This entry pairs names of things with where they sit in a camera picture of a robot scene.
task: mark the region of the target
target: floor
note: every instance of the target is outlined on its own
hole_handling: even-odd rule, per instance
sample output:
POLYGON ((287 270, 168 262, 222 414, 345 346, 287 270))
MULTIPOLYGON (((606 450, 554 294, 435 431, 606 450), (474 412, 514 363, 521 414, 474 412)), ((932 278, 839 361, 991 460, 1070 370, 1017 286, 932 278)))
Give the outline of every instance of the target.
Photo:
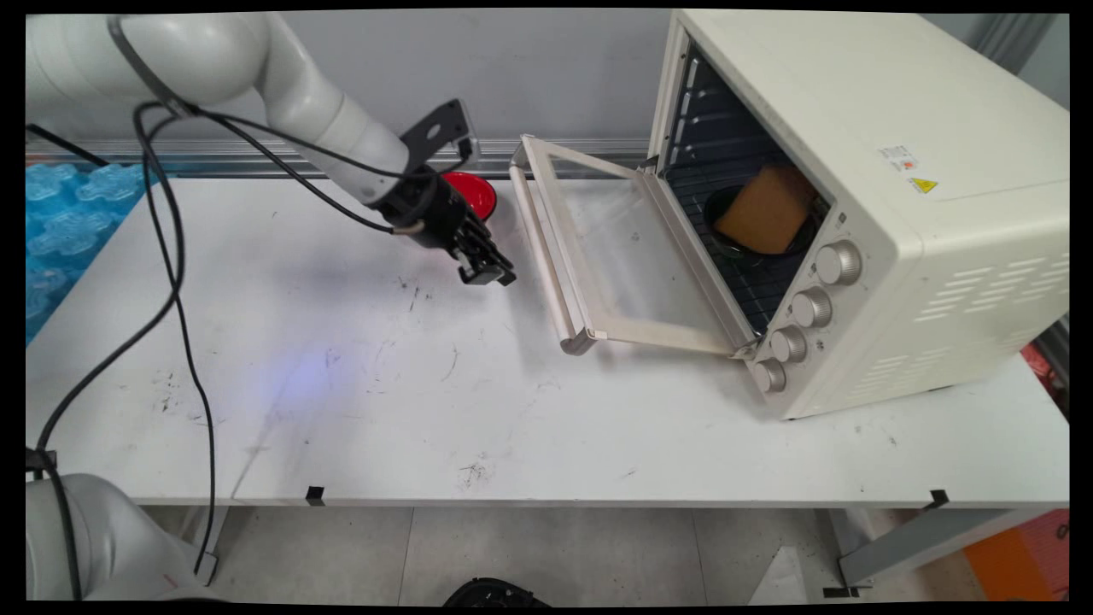
MULTIPOLYGON (((177 533, 181 507, 145 509, 177 533)), ((747 604, 778 548, 795 546, 810 603, 971 601, 962 553, 860 599, 838 586, 834 537, 812 510, 232 508, 212 588, 238 602, 436 606, 474 577, 552 606, 747 604)))

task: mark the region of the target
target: cream toaster oven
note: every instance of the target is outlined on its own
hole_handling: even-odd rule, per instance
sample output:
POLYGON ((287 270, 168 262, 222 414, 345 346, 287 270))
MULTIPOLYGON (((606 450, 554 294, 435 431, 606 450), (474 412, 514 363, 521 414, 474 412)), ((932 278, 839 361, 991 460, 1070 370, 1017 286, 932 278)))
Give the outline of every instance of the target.
POLYGON ((644 164, 525 135, 509 170, 562 351, 740 359, 787 419, 980 378, 1069 309, 1069 111, 914 14, 677 10, 644 164), (731 252, 706 201, 768 164, 813 232, 731 252))

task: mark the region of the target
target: blue packaging material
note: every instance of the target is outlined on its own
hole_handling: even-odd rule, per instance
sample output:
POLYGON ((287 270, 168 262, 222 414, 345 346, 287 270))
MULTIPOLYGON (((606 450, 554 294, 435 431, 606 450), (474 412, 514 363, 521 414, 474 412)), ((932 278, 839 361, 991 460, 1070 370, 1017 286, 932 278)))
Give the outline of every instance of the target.
POLYGON ((26 212, 32 217, 45 222, 72 204, 56 178, 26 179, 26 212))
POLYGON ((26 167, 26 176, 35 180, 57 179, 69 197, 74 197, 77 188, 87 182, 87 178, 71 164, 58 164, 57 166, 35 164, 26 167))
POLYGON ((96 168, 75 194, 83 208, 106 211, 120 222, 144 194, 143 167, 110 164, 96 168))
POLYGON ((95 235, 77 235, 74 237, 62 237, 58 251, 63 261, 62 267, 69 269, 86 269, 91 261, 98 253, 98 237, 95 235))
POLYGON ((40 289, 46 293, 49 298, 60 301, 68 294, 69 288, 72 287, 72 283, 69 281, 69 276, 61 269, 55 267, 44 267, 27 269, 26 271, 26 287, 40 289))
POLYGON ((144 193, 139 164, 80 173, 35 164, 26 178, 26 344, 144 193))
POLYGON ((105 211, 84 212, 70 210, 58 213, 44 224, 45 232, 52 233, 60 237, 75 237, 79 235, 94 235, 98 246, 106 245, 106 240, 118 227, 114 216, 105 211))
POLYGON ((39 262, 54 267, 60 267, 64 263, 60 248, 60 239, 52 233, 42 233, 26 241, 27 253, 39 262))

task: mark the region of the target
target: orange sponge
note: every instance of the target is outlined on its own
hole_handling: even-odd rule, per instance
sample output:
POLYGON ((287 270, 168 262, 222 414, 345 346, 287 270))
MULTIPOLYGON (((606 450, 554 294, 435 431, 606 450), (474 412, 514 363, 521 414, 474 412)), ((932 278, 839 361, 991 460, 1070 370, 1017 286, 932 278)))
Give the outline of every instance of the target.
POLYGON ((714 228, 760 253, 781 253, 809 214, 816 189, 792 166, 764 166, 714 228))

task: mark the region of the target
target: open oven door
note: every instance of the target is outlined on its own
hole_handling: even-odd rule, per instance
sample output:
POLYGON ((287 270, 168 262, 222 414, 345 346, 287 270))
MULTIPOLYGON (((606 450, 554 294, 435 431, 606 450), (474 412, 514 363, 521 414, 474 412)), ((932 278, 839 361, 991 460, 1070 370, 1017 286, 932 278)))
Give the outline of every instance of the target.
POLYGON ((566 354, 618 341, 752 356, 754 333, 662 180, 527 134, 509 176, 566 354))

